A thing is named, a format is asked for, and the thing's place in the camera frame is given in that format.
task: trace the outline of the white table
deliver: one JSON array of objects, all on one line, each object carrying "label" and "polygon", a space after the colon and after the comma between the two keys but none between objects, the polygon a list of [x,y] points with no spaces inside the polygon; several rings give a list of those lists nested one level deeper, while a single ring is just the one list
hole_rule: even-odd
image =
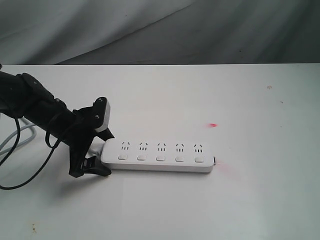
[{"label": "white table", "polygon": [[[62,144],[34,181],[0,191],[0,239],[319,238],[320,64],[2,70],[33,75],[71,110],[106,96],[116,138],[206,141],[217,165],[73,178]],[[2,116],[0,141],[14,129]],[[1,183],[27,179],[48,153],[38,129],[0,169]]]}]

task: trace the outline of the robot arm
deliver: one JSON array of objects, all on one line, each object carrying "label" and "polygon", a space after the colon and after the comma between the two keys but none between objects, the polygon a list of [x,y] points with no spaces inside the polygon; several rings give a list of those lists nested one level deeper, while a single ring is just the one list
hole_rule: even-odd
[{"label": "robot arm", "polygon": [[0,71],[0,113],[10,118],[25,117],[45,130],[46,143],[51,148],[57,146],[50,146],[50,135],[67,144],[71,176],[111,174],[98,157],[86,158],[94,137],[104,141],[114,137],[108,129],[110,105],[105,97],[99,97],[90,107],[70,111],[33,76]]}]

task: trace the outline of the power strip plug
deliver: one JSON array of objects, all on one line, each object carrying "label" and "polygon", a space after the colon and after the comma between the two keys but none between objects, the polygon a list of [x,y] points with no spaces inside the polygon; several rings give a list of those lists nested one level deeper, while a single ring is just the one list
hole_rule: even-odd
[{"label": "power strip plug", "polygon": [[108,139],[101,161],[112,170],[210,173],[216,164],[209,145],[181,141]]}]

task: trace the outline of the white power strip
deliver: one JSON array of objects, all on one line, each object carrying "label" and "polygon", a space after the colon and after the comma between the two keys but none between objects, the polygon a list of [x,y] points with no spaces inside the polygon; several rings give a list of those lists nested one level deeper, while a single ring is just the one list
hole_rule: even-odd
[{"label": "white power strip", "polygon": [[206,143],[108,139],[101,161],[112,170],[209,173],[216,164]]}]

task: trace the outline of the red laser dot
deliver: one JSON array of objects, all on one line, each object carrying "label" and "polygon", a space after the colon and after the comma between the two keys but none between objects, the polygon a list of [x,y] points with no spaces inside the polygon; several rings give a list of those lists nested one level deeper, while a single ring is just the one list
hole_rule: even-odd
[{"label": "red laser dot", "polygon": [[208,124],[208,128],[215,128],[216,126],[218,126],[218,124],[215,124],[215,123]]}]

